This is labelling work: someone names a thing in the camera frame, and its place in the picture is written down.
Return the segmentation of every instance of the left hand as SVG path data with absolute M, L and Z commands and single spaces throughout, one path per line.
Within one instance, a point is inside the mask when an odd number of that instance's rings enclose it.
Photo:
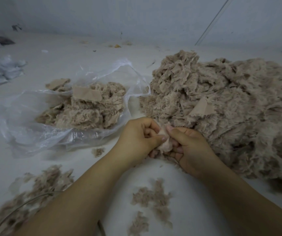
M 129 120 L 111 151 L 124 167 L 134 167 L 167 140 L 166 136 L 157 135 L 159 131 L 159 125 L 151 118 Z

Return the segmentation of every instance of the fingernail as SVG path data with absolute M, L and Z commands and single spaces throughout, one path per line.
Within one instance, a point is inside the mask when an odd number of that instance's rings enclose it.
M 167 131 L 171 131 L 171 130 L 173 130 L 173 127 L 171 125 L 167 125 L 166 129 L 167 129 Z

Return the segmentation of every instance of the hand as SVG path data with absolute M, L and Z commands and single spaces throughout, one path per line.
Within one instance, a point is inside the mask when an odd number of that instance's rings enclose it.
M 175 158 L 188 174 L 202 178 L 204 174 L 225 166 L 196 130 L 172 126 L 166 126 L 166 130 L 173 138 L 173 150 L 167 154 Z
M 159 131 L 159 125 L 151 118 L 130 120 L 111 151 L 126 168 L 134 167 L 167 140 L 166 136 L 157 135 Z

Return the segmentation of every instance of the forearm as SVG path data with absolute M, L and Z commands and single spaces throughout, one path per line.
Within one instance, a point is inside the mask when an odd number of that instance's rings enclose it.
M 22 226 L 15 236 L 92 235 L 107 197 L 124 171 L 107 154 Z
M 224 164 L 202 181 L 238 235 L 282 235 L 282 209 Z

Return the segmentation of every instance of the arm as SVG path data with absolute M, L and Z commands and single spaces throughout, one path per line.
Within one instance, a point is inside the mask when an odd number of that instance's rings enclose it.
M 120 176 L 165 140 L 164 136 L 153 136 L 155 132 L 159 132 L 159 126 L 150 118 L 130 120 L 112 150 L 23 225 L 15 236 L 92 235 Z
M 282 209 L 230 170 L 204 137 L 188 128 L 171 128 L 174 157 L 209 190 L 237 235 L 282 235 Z

